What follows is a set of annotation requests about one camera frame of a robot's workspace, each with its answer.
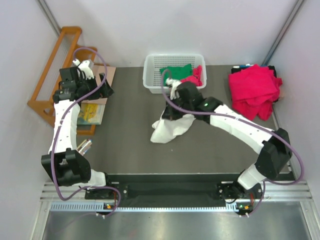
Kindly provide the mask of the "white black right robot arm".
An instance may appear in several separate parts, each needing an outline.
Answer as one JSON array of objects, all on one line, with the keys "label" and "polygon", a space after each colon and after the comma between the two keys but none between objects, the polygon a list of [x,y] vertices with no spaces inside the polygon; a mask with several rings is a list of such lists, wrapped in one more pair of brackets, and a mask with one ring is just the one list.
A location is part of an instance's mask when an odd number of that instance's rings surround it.
[{"label": "white black right robot arm", "polygon": [[195,120],[220,128],[251,147],[258,155],[255,163],[240,173],[225,196],[245,198],[252,188],[263,180],[274,180],[292,157],[287,147],[288,132],[282,128],[273,131],[247,120],[214,97],[203,97],[192,82],[168,78],[169,99],[158,122],[153,124],[153,143],[166,144],[186,133]]}]

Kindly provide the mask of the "white t-shirt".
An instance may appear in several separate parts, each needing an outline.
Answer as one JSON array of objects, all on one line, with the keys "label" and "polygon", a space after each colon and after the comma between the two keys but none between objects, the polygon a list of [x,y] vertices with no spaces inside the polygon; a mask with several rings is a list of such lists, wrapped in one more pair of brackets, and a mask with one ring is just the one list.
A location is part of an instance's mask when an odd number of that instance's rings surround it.
[{"label": "white t-shirt", "polygon": [[156,144],[166,144],[186,133],[195,119],[194,115],[185,113],[185,115],[178,120],[167,120],[162,119],[161,114],[159,120],[152,124],[153,133],[150,141]]}]

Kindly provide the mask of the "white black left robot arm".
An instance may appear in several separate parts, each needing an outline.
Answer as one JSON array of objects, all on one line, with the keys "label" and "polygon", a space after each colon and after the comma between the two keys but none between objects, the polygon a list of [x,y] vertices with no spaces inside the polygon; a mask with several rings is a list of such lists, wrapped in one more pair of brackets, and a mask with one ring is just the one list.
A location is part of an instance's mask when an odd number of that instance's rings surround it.
[{"label": "white black left robot arm", "polygon": [[113,90],[104,82],[98,87],[92,66],[87,62],[59,70],[61,81],[54,92],[54,136],[48,154],[41,157],[41,165],[59,187],[96,187],[102,198],[114,191],[105,173],[91,168],[88,160],[77,150],[77,121],[81,98],[97,100],[109,97]]}]

